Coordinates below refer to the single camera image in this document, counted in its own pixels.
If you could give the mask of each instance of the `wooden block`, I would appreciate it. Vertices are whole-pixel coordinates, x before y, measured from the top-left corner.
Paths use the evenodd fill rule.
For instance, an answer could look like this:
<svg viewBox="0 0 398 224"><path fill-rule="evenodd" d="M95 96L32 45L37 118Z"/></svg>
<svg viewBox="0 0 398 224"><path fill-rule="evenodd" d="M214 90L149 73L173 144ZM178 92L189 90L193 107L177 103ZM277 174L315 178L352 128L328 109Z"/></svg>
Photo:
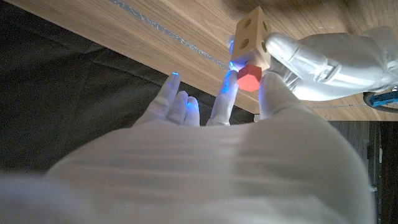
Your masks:
<svg viewBox="0 0 398 224"><path fill-rule="evenodd" d="M256 65L262 70L271 64L265 41L271 33L271 26L261 7L255 8L236 25L231 61L240 70L245 64Z"/></svg>

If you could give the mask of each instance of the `wooden table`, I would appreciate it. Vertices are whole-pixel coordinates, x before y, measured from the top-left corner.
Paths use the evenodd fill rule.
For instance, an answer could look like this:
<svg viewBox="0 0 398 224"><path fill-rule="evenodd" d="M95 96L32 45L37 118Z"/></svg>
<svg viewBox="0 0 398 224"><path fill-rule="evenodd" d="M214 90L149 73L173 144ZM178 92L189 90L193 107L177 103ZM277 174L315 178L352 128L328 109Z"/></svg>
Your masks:
<svg viewBox="0 0 398 224"><path fill-rule="evenodd" d="M259 4L273 31L296 39L377 26L393 26L398 36L396 0L6 1L165 74L179 72L183 82L212 95L228 69L228 37ZM235 105L258 113L257 94L239 91ZM327 120L398 120L366 106L362 94L305 103Z"/></svg>

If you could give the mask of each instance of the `gloved hand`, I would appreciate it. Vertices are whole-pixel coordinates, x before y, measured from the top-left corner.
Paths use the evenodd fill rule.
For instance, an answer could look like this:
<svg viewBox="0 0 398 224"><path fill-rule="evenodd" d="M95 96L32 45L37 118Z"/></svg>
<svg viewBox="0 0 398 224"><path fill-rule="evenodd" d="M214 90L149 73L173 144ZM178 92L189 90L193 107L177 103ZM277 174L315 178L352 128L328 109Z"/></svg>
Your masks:
<svg viewBox="0 0 398 224"><path fill-rule="evenodd" d="M229 125L232 107L235 102L238 83L235 71L229 71L216 97L213 110L207 126ZM153 121L165 120L184 126L199 126L199 107L197 100L187 95L185 91L178 91L180 77L173 73L163 84L158 95L150 103L145 113L133 126Z"/></svg>
<svg viewBox="0 0 398 224"><path fill-rule="evenodd" d="M239 87L237 75L237 71L231 70L224 77L207 126L229 125ZM198 102L194 97L188 97L185 91L177 93L179 85L180 77L177 73L173 73L133 126L157 119L179 125L199 126ZM268 71L264 71L260 82L259 106L261 119L269 118L285 108L307 110L306 106L287 88L280 75Z"/></svg>
<svg viewBox="0 0 398 224"><path fill-rule="evenodd" d="M266 48L273 56L269 71L278 73L301 100L333 100L398 85L398 45L390 27L300 41L273 33Z"/></svg>
<svg viewBox="0 0 398 224"><path fill-rule="evenodd" d="M158 119L178 125L199 126L198 101L192 96L188 97L185 91L178 92L179 86L180 76L173 72L133 127Z"/></svg>

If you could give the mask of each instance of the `red block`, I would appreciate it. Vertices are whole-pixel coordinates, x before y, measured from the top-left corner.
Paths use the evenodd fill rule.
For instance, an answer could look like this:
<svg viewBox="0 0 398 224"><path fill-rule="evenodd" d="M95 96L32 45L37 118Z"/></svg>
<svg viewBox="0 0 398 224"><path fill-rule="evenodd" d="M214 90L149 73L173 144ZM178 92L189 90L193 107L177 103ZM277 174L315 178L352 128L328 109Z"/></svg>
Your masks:
<svg viewBox="0 0 398 224"><path fill-rule="evenodd" d="M245 91L255 91L260 87L261 67L246 65L238 72L239 89Z"/></svg>

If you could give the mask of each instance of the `black cloth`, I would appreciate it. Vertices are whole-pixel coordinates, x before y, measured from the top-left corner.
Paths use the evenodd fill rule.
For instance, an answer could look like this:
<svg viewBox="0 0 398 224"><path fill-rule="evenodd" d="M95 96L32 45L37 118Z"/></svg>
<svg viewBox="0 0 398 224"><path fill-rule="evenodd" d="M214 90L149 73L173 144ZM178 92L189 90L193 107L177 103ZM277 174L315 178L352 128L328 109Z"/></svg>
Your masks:
<svg viewBox="0 0 398 224"><path fill-rule="evenodd" d="M77 147L132 126L167 75L55 24L0 2L2 170L45 172ZM215 100L181 83L199 103ZM253 121L234 107L231 124Z"/></svg>

